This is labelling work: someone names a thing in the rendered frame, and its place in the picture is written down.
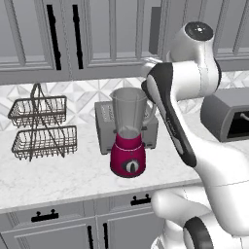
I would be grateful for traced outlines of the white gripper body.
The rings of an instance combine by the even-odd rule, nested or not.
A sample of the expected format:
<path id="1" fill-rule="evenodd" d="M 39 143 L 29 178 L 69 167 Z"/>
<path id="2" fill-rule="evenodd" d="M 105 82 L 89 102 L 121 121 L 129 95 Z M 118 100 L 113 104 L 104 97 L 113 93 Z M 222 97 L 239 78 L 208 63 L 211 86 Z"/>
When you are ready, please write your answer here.
<path id="1" fill-rule="evenodd" d="M 158 63 L 161 63 L 160 59 L 154 57 L 146 57 L 144 64 L 141 67 L 141 76 L 146 78 L 151 69 Z"/>

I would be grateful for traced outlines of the magenta blender with clear jar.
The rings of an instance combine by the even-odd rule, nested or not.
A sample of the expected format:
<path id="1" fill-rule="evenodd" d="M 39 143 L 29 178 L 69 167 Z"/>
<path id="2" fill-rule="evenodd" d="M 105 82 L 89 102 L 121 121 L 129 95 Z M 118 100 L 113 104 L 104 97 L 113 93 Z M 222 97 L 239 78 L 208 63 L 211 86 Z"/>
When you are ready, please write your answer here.
<path id="1" fill-rule="evenodd" d="M 148 98 L 142 89 L 120 88 L 112 97 L 116 139 L 111 150 L 110 168 L 118 176 L 133 178 L 141 175 L 146 168 L 146 152 L 141 130 L 154 117 L 153 105 L 145 117 Z"/>

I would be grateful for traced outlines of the grey upper cupboard door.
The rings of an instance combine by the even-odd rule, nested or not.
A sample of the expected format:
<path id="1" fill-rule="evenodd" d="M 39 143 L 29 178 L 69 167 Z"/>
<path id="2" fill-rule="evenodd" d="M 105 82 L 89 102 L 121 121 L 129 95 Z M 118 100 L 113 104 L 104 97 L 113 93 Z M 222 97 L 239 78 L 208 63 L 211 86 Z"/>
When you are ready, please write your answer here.
<path id="1" fill-rule="evenodd" d="M 146 57 L 158 58 L 161 0 L 68 0 L 75 80 L 138 77 Z M 84 69 L 79 69 L 72 5 L 78 5 Z"/>
<path id="2" fill-rule="evenodd" d="M 55 68 L 47 5 L 53 5 L 61 70 Z M 61 0 L 0 0 L 0 85 L 69 79 Z"/>
<path id="3" fill-rule="evenodd" d="M 160 59 L 165 60 L 180 28 L 199 20 L 213 28 L 222 70 L 249 70 L 249 0 L 161 0 L 160 9 Z"/>

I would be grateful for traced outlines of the grey cupboard door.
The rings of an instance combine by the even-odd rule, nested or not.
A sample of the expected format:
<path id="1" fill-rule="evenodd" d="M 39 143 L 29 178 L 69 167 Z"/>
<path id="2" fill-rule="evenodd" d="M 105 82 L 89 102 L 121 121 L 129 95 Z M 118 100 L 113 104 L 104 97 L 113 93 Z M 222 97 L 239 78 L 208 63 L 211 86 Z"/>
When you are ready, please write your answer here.
<path id="1" fill-rule="evenodd" d="M 151 249 L 164 224 L 150 207 L 98 215 L 96 220 L 99 249 L 105 249 L 103 223 L 108 225 L 109 249 Z"/>
<path id="2" fill-rule="evenodd" d="M 161 0 L 68 0 L 75 80 L 138 77 L 146 57 L 158 58 Z M 72 5 L 78 5 L 84 69 L 79 69 Z"/>
<path id="3" fill-rule="evenodd" d="M 93 247 L 98 249 L 93 218 L 74 219 L 4 231 L 8 249 L 89 249 L 88 226 Z"/>
<path id="4" fill-rule="evenodd" d="M 213 28 L 222 70 L 249 70 L 249 0 L 161 0 L 160 9 L 160 59 L 165 60 L 180 28 L 199 20 Z"/>
<path id="5" fill-rule="evenodd" d="M 47 5 L 53 5 L 61 70 L 55 68 Z M 69 79 L 61 0 L 0 0 L 0 85 Z"/>

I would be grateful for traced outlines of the grey toaster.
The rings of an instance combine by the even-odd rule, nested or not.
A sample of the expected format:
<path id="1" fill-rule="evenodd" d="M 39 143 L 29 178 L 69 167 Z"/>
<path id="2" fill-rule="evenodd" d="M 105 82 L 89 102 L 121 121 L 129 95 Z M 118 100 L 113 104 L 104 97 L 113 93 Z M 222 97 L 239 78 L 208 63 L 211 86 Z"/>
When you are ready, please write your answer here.
<path id="1" fill-rule="evenodd" d="M 94 103 L 95 125 L 98 136 L 100 153 L 107 155 L 111 152 L 116 139 L 116 126 L 111 101 Z M 155 149 L 157 146 L 159 121 L 157 117 L 142 127 L 142 142 L 146 149 Z"/>

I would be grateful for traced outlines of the grey toaster oven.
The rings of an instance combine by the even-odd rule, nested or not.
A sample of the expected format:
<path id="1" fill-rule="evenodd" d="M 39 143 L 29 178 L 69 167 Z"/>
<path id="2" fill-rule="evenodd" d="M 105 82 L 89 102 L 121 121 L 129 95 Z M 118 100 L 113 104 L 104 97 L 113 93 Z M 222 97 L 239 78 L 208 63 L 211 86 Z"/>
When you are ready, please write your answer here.
<path id="1" fill-rule="evenodd" d="M 200 120 L 220 142 L 249 140 L 249 88 L 219 89 L 206 96 L 200 109 Z"/>

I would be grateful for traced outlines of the grey drawer front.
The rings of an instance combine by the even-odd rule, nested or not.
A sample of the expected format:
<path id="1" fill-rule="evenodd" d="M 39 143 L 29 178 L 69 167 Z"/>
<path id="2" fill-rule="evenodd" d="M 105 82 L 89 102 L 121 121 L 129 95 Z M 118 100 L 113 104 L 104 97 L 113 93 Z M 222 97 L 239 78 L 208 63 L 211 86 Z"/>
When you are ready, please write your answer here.
<path id="1" fill-rule="evenodd" d="M 42 215 L 49 214 L 54 209 L 59 217 L 57 219 L 32 223 L 31 218 L 40 211 Z M 67 220 L 74 218 L 86 218 L 94 215 L 93 201 L 84 200 L 77 202 L 68 202 L 45 207 L 36 207 L 27 210 L 13 211 L 7 214 L 8 220 L 13 228 L 28 226 L 33 224 L 44 224 L 53 221 Z"/>
<path id="2" fill-rule="evenodd" d="M 95 213 L 97 215 L 104 215 L 120 211 L 150 207 L 151 203 L 131 206 L 130 201 L 134 196 L 137 196 L 138 198 L 144 198 L 145 194 L 149 194 L 150 198 L 152 198 L 154 192 L 155 191 L 146 191 L 146 192 L 99 198 L 94 202 Z"/>

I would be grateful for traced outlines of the grey lower cupboard door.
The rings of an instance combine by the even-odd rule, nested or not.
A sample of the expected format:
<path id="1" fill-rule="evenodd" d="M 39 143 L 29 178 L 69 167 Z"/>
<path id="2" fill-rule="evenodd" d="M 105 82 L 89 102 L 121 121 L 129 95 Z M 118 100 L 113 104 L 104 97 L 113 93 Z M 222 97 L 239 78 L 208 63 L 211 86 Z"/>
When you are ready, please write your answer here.
<path id="1" fill-rule="evenodd" d="M 150 207 L 98 215 L 96 220 L 99 249 L 105 249 L 103 223 L 108 225 L 109 249 L 151 249 L 164 224 Z"/>
<path id="2" fill-rule="evenodd" d="M 98 249 L 93 218 L 74 219 L 4 231 L 8 249 L 89 249 L 88 226 L 93 247 Z"/>

